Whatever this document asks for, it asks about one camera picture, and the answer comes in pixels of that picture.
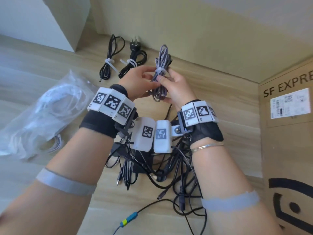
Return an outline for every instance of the hand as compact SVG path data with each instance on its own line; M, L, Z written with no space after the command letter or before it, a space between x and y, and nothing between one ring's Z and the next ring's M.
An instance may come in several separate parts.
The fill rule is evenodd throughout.
M170 81L163 76L157 77L158 82L160 82L161 85L164 86L171 95L171 98L166 97L163 101L169 104L173 104L176 110L180 111L183 105L197 99L197 97L182 75L175 72L172 68L168 68L168 73L174 81Z
M128 93L128 98L134 101L137 98L149 96L148 90L160 87L159 82L151 82L152 75L147 72L154 72L156 67L139 66L132 68L119 80L118 84L123 86Z

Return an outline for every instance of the black dot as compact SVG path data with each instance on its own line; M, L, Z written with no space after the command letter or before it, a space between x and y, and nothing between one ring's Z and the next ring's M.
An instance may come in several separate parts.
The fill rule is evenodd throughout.
M301 212L299 205L297 205L295 202L290 202L289 208L292 210L293 213L299 214Z

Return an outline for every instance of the teal connector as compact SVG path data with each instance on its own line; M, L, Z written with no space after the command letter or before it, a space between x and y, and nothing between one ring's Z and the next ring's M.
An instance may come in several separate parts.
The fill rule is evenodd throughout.
M134 220L137 216L138 216L138 213L137 213L137 212L132 213L130 216L127 217L127 219L124 219L124 220L120 223L120 227L126 226L130 221Z

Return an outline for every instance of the yellow tape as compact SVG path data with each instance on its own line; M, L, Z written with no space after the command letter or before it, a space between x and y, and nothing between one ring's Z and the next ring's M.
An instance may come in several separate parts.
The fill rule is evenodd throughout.
M124 219L124 220L122 221L122 223L123 223L123 225L125 226L125 225L127 224L127 220Z

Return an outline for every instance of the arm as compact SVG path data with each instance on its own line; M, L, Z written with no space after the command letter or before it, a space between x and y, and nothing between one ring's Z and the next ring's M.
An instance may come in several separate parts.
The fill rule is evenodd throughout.
M158 81L167 88L171 98L164 101L175 105L177 111L186 103L197 99L185 78L169 69L173 81L158 76ZM213 139L203 138L194 142L191 149L214 143ZM243 172L228 154L225 147L209 147L199 150L192 157L203 198L230 198L252 192ZM225 234L282 234L263 202L234 212L207 211L212 231L216 235Z
M160 86L145 80L152 79L146 72L153 71L154 67L140 66L119 81L132 101ZM95 185L112 145L113 138L80 128L46 168L73 181ZM35 180L0 216L0 234L76 234L90 200L91 196L68 194Z

